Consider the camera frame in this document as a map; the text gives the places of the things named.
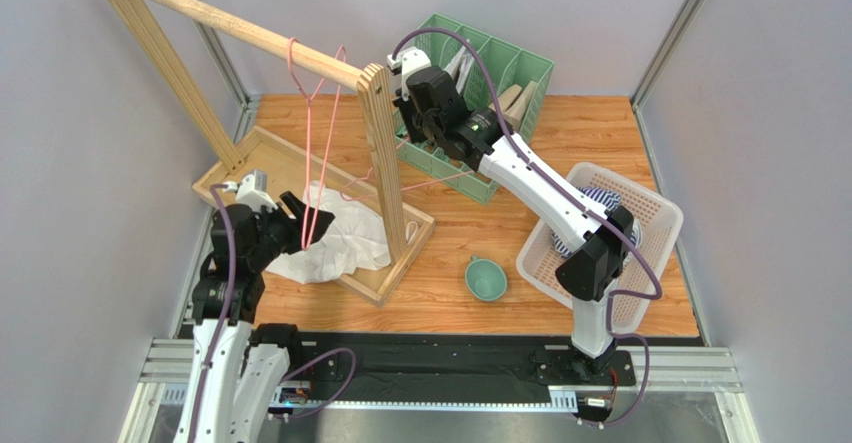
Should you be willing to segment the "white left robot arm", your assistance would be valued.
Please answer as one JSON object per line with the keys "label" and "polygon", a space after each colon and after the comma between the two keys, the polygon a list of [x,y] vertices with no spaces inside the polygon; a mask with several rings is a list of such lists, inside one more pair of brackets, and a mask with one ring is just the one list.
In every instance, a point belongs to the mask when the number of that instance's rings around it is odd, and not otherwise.
{"label": "white left robot arm", "polygon": [[212,250],[192,293],[193,359],[177,442],[254,442],[301,339],[292,324],[256,326],[263,272],[318,242],[332,213],[290,192],[278,203],[226,205],[216,184]]}

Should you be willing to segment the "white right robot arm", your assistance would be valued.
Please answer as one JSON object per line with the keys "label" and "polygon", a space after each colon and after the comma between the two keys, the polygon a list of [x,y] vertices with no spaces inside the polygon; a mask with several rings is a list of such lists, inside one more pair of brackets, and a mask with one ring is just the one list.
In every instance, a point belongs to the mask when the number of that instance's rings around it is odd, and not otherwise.
{"label": "white right robot arm", "polygon": [[632,213],[608,208],[556,173],[505,121],[497,95],[471,110],[439,66],[402,62],[392,64],[391,72],[401,78],[394,104],[413,141],[433,142],[508,189],[568,248],[555,277],[571,298],[574,367],[588,375],[606,372],[616,349],[606,305],[636,249]]}

